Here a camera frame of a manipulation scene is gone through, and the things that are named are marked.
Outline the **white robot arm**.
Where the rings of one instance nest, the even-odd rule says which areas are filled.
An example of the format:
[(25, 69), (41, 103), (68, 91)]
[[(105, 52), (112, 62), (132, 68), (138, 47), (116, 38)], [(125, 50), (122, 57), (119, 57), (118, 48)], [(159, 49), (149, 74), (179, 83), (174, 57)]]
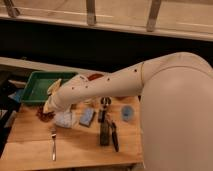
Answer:
[(196, 54), (172, 53), (80, 85), (65, 84), (44, 110), (133, 95), (141, 97), (144, 171), (213, 171), (213, 67)]

